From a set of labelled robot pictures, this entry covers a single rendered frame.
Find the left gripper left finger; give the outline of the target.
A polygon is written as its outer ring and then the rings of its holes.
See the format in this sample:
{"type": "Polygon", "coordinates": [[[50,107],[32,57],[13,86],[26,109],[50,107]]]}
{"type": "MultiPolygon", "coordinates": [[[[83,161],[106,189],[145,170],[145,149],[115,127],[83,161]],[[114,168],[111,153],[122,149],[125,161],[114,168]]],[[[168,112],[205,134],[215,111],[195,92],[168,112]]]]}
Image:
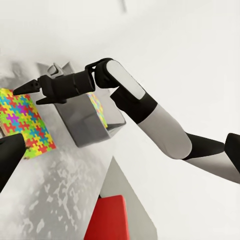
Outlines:
{"type": "Polygon", "coordinates": [[[21,133],[0,138],[0,193],[23,158],[25,144],[21,133]]]}

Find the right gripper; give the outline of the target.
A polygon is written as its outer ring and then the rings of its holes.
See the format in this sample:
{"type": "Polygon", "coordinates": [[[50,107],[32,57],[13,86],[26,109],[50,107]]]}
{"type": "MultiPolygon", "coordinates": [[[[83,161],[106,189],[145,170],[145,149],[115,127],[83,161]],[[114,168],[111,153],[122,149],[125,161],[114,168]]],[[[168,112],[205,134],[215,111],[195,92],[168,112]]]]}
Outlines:
{"type": "Polygon", "coordinates": [[[54,79],[48,75],[42,75],[37,80],[33,79],[13,90],[12,93],[13,96],[37,93],[41,88],[42,94],[46,97],[36,101],[37,105],[66,104],[67,99],[81,95],[75,87],[74,75],[75,73],[72,73],[54,79]]]}

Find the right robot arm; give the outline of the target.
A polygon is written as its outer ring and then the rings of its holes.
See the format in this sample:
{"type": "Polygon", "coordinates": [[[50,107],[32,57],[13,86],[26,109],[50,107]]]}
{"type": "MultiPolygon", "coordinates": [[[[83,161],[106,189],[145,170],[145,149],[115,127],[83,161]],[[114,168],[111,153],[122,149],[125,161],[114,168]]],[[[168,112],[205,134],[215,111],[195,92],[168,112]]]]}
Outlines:
{"type": "Polygon", "coordinates": [[[240,172],[224,152],[224,143],[189,134],[116,60],[108,57],[67,74],[53,63],[37,80],[13,90],[13,96],[40,92],[46,96],[37,105],[66,104],[67,99],[101,89],[117,89],[110,95],[169,158],[183,160],[213,175],[240,184],[240,172]]]}

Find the jigsaw puzzle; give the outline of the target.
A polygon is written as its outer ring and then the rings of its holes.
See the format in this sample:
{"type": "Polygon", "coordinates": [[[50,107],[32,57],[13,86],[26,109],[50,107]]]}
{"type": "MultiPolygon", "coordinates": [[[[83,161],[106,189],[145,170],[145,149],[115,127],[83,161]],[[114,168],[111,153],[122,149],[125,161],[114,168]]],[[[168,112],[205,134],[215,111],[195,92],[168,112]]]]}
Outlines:
{"type": "Polygon", "coordinates": [[[95,95],[93,94],[93,92],[88,92],[87,93],[94,108],[96,109],[97,111],[97,114],[99,115],[100,119],[102,120],[103,119],[103,107],[101,105],[101,103],[98,101],[98,99],[95,97],[95,95]]]}
{"type": "Polygon", "coordinates": [[[14,96],[11,90],[0,89],[0,128],[6,137],[23,135],[27,160],[56,149],[28,93],[14,96]]]}

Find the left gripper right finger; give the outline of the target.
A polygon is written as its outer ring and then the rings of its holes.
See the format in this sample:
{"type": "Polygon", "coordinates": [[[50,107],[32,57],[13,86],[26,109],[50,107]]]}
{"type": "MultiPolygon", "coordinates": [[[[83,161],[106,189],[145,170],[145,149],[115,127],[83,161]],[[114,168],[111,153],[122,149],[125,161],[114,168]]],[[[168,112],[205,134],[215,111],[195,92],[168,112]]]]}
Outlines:
{"type": "Polygon", "coordinates": [[[228,133],[224,144],[224,152],[227,154],[234,167],[240,172],[240,135],[228,133]]]}

